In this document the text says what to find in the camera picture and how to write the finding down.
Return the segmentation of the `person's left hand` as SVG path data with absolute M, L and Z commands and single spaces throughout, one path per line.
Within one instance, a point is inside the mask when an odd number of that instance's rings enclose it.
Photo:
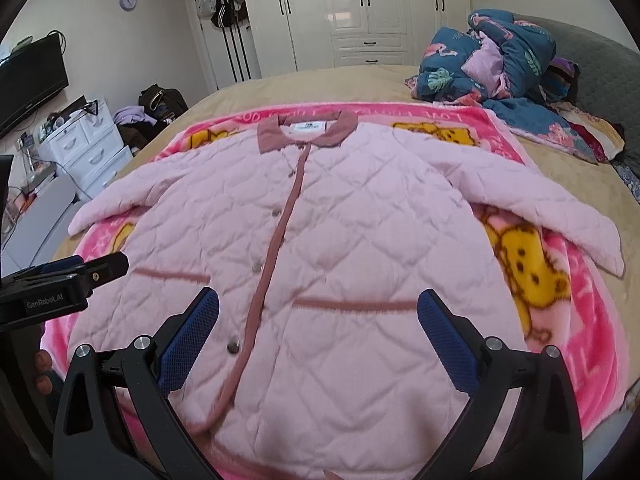
M 35 368 L 37 371 L 35 386 L 39 393 L 43 396 L 48 396 L 54 390 L 60 388 L 62 379 L 53 369 L 51 356 L 46 350 L 39 350 L 35 354 Z

